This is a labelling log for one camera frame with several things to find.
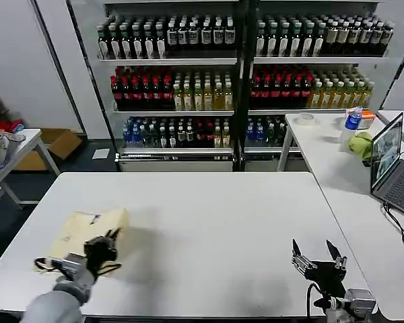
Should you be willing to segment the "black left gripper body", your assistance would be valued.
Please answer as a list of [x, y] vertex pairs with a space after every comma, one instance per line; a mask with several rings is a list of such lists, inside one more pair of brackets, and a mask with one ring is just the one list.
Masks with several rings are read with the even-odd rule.
[[97, 236], [86, 241], [83, 251], [87, 258], [88, 270], [100, 270], [105, 262], [114, 262], [118, 254], [115, 239], [106, 236]]

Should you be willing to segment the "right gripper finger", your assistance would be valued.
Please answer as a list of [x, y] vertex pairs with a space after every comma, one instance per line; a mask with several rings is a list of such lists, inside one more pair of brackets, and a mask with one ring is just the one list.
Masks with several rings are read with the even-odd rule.
[[332, 244], [329, 240], [326, 241], [327, 248], [332, 259], [335, 261], [335, 268], [345, 269], [347, 263], [347, 257], [342, 256], [338, 248]]
[[295, 239], [292, 240], [292, 264], [302, 275], [318, 268], [315, 263], [301, 253]]

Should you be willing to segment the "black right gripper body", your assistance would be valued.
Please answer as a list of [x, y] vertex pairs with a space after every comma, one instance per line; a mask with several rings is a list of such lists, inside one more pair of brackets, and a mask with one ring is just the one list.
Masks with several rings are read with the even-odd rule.
[[305, 270], [304, 277], [316, 283], [323, 296], [343, 298], [346, 272], [342, 267], [336, 268], [334, 262], [314, 261], [312, 267]]

